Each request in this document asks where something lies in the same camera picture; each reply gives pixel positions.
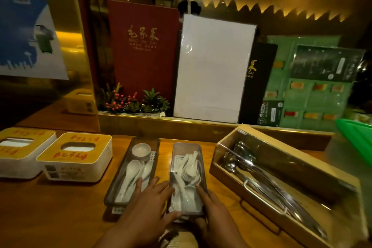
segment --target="clear plastic tray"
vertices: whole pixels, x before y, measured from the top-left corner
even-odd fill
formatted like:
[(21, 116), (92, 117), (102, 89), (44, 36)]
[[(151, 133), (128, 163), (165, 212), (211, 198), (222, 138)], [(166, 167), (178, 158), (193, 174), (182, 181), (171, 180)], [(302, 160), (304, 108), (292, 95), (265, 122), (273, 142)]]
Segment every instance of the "clear plastic tray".
[[(197, 162), (197, 167), (198, 167), (198, 172), (199, 172), (200, 177), (201, 177), (201, 181), (200, 181), (199, 185), (205, 191), (207, 191), (207, 182), (206, 182), (206, 179), (205, 179), (202, 147), (199, 144), (196, 144), (196, 143), (176, 142), (176, 143), (173, 144), (172, 162), (171, 162), (170, 173), (169, 173), (169, 186), (170, 187), (174, 187), (175, 183), (177, 184), (176, 178), (175, 178), (175, 171), (176, 171), (175, 165), (176, 165), (176, 163), (178, 161), (182, 160), (186, 154), (193, 154), (194, 151), (198, 152), (198, 156), (197, 156), (196, 160), (198, 161)], [(173, 206), (172, 206), (173, 199), (174, 199), (174, 194), (168, 200), (167, 212), (170, 212), (170, 211), (173, 210)], [(190, 212), (190, 211), (183, 210), (183, 209), (181, 209), (181, 211), (183, 212), (183, 217), (204, 215), (203, 209), (201, 211), (198, 211), (198, 212), (193, 212), (193, 211)]]
[(159, 138), (142, 138), (142, 137), (135, 137), (132, 138), (131, 143), (129, 144), (129, 147), (127, 151), (125, 152), (124, 158), (120, 163), (120, 166), (118, 168), (118, 171), (115, 174), (114, 179), (112, 180), (109, 189), (107, 190), (106, 196), (104, 198), (104, 204), (106, 206), (113, 206), (113, 207), (125, 207), (129, 202), (116, 202), (115, 199), (118, 195), (118, 192), (120, 190), (120, 187), (124, 181), (125, 175), (127, 174), (127, 166), (128, 163), (132, 160), (138, 159), (136, 156), (132, 153), (132, 148), (136, 144), (139, 143), (146, 143), (151, 147), (150, 152), (150, 159), (149, 161), (153, 162), (151, 173), (148, 179), (146, 179), (142, 183), (142, 190), (146, 188), (146, 184), (154, 178), (155, 170), (156, 170), (156, 164), (158, 161), (159, 156), (159, 146), (160, 146), (160, 139)]

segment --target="white menu board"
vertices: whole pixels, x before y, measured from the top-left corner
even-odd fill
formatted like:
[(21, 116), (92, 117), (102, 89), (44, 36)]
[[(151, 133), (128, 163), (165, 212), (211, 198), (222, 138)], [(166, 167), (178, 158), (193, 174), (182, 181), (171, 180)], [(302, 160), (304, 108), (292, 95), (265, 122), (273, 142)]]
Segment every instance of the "white menu board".
[(185, 15), (174, 116), (237, 123), (255, 25)]

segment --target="hand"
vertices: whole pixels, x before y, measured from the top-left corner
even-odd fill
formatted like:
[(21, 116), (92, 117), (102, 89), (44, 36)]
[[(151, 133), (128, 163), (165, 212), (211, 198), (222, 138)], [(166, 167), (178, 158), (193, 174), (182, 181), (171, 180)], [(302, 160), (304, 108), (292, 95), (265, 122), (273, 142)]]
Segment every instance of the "hand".
[(173, 187), (169, 182), (157, 184), (159, 178), (152, 179), (141, 192), (142, 179), (120, 219), (94, 246), (94, 248), (134, 248), (152, 244), (163, 235), (167, 225), (181, 217), (181, 212), (171, 212), (162, 217), (164, 205)]
[(207, 244), (217, 248), (249, 248), (229, 211), (217, 195), (210, 190), (207, 194), (198, 185), (196, 190), (207, 212), (208, 223), (203, 218), (197, 218), (195, 222)]

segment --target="yellow tissue box lid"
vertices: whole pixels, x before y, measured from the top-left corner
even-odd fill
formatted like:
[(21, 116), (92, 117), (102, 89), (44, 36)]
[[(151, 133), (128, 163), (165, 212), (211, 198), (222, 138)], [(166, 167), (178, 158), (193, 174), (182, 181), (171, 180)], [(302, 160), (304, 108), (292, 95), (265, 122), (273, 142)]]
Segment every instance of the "yellow tissue box lid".
[[(67, 132), (41, 153), (36, 161), (92, 164), (98, 160), (110, 140), (111, 136), (105, 134)], [(62, 150), (69, 142), (79, 142), (80, 146), (88, 147), (93, 144), (95, 147), (90, 151)]]
[(30, 155), (36, 148), (44, 143), (49, 137), (54, 135), (53, 130), (43, 130), (37, 128), (11, 127), (0, 132), (0, 142), (7, 138), (32, 139), (33, 141), (26, 146), (2, 146), (0, 145), (0, 158), (22, 159)]

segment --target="tissue box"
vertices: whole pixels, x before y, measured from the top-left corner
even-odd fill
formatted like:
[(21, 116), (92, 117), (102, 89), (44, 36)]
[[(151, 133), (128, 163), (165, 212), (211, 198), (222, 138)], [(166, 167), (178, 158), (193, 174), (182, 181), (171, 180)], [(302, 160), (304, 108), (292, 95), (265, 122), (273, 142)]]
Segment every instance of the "tissue box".
[(0, 177), (31, 179), (41, 169), (35, 159), (52, 142), (55, 132), (35, 128), (6, 128), (0, 132)]
[[(249, 147), (254, 163), (315, 219), (327, 239), (226, 170), (231, 164), (224, 163), (225, 154), (231, 154), (238, 141)], [(251, 170), (237, 169), (255, 178)], [(359, 179), (247, 125), (217, 143), (209, 172), (306, 247), (352, 247), (368, 238)]]
[(65, 103), (70, 113), (97, 114), (97, 106), (91, 90), (86, 88), (76, 89), (65, 95)]
[(67, 132), (36, 161), (49, 180), (97, 182), (112, 158), (110, 135)]

